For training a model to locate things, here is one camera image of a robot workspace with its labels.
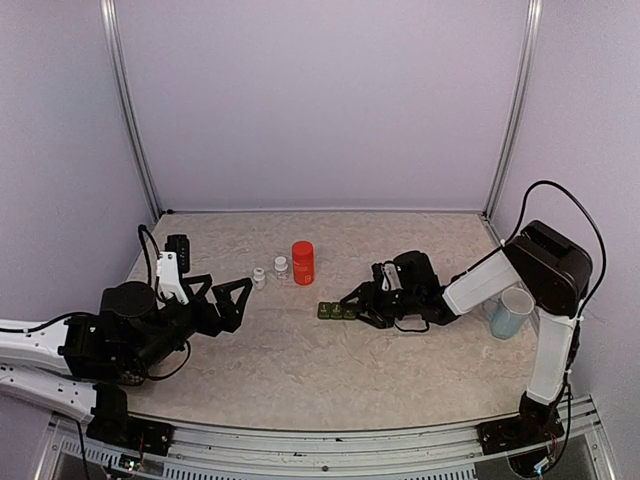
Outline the green pill organizer box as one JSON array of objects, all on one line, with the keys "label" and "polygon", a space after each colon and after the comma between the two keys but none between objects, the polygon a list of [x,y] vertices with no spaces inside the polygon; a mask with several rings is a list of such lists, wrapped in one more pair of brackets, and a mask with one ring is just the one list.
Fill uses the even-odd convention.
[{"label": "green pill organizer box", "polygon": [[317,318],[320,320],[355,320],[356,314],[344,309],[339,302],[320,302],[317,308]]}]

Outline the small white pill bottle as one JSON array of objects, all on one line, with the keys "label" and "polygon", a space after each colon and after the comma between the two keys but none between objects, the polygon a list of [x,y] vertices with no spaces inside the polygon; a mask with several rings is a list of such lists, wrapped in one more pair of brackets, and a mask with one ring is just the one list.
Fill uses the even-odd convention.
[{"label": "small white pill bottle", "polygon": [[274,259],[274,270],[279,279],[286,279],[289,275],[289,263],[286,257],[278,256]]}]

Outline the red cylindrical can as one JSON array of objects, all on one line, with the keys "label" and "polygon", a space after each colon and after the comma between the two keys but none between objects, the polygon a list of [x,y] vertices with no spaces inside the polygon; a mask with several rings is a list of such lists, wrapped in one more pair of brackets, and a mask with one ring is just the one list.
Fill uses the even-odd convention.
[{"label": "red cylindrical can", "polygon": [[314,247],[308,241],[297,241],[292,245],[294,281],[301,286],[311,285],[314,281]]}]

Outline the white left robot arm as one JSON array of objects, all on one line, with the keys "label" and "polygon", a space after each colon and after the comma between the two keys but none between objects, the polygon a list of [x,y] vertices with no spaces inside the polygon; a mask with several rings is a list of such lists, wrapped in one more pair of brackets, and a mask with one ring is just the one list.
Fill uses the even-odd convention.
[{"label": "white left robot arm", "polygon": [[208,275],[181,282],[186,300],[157,303],[141,281],[103,292],[100,310],[48,322],[1,323],[1,384],[21,398],[87,426],[88,437],[125,448],[167,446],[170,425],[128,412],[124,386],[160,377],[153,368],[176,351],[190,352],[194,334],[215,337],[241,325],[253,282],[215,285]]}]

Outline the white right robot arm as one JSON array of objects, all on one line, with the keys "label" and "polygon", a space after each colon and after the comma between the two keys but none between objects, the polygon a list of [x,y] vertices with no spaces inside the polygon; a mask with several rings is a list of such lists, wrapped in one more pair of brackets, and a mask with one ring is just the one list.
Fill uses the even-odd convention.
[{"label": "white right robot arm", "polygon": [[531,406],[515,416],[511,433],[518,442],[531,444],[549,429],[550,414],[543,406],[555,403],[563,390],[593,270],[582,247],[534,220],[447,285],[440,284],[428,255],[417,250],[375,263],[371,270],[372,280],[343,297],[340,305],[378,329],[393,328],[407,316],[445,326],[486,301],[523,287],[539,318],[538,344],[521,401]]}]

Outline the light blue mug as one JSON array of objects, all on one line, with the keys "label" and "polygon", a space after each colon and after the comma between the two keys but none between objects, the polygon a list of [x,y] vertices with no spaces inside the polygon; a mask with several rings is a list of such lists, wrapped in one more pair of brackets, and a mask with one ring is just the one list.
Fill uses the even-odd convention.
[{"label": "light blue mug", "polygon": [[483,311],[489,321],[491,334],[498,339],[508,340],[516,335],[533,312],[535,302],[524,289],[509,287],[497,297],[483,304]]}]

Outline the front aluminium rail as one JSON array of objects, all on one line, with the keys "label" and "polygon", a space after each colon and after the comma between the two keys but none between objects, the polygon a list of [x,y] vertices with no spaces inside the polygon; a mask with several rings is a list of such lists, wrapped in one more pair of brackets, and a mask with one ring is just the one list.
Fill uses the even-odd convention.
[{"label": "front aluminium rail", "polygon": [[270,431],[178,422],[164,454],[81,440],[62,418],[49,454],[85,479],[612,479],[600,419],[586,398],[562,403],[556,430],[526,446],[476,422],[345,431]]}]

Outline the left aluminium frame post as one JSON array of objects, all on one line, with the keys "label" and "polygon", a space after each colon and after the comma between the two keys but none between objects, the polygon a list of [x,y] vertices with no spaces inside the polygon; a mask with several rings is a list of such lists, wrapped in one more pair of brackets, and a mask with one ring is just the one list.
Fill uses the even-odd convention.
[{"label": "left aluminium frame post", "polygon": [[116,2],[114,0],[102,0],[100,2],[100,10],[116,90],[133,154],[134,165],[141,182],[150,216],[154,222],[157,222],[162,215],[162,206],[146,157],[138,120],[136,118],[133,97],[128,82],[124,49],[119,31]]}]

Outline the aluminium frame post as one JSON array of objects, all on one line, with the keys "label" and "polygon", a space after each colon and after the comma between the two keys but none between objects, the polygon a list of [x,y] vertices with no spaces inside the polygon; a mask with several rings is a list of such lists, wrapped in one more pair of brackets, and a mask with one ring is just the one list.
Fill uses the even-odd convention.
[{"label": "aluminium frame post", "polygon": [[501,143],[498,164],[494,172],[488,198],[483,210],[483,215],[487,223],[491,223],[496,215],[498,204],[504,191],[508,172],[512,163],[513,151],[516,146],[517,135],[527,100],[527,91],[534,64],[542,10],[542,0],[529,0],[527,2],[526,22],[511,106],[509,109],[505,133]]},{"label": "aluminium frame post", "polygon": [[141,182],[150,216],[154,222],[157,222],[162,215],[162,206],[146,157],[138,120],[136,118],[133,97],[128,82],[124,49],[119,31],[116,2],[114,0],[102,0],[100,2],[100,10],[116,90],[133,154],[134,165]]}]

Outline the right aluminium frame post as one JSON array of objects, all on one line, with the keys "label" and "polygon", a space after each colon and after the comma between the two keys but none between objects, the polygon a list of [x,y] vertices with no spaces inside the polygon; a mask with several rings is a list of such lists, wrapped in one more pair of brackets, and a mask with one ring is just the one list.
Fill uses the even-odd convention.
[{"label": "right aluminium frame post", "polygon": [[483,215],[487,223],[491,223],[496,215],[498,204],[504,191],[508,172],[512,163],[513,151],[516,146],[517,135],[527,100],[527,91],[534,64],[542,10],[542,0],[529,0],[527,2],[526,22],[511,106],[509,109],[505,133],[501,143],[498,164],[494,172],[488,198],[483,210]]}]

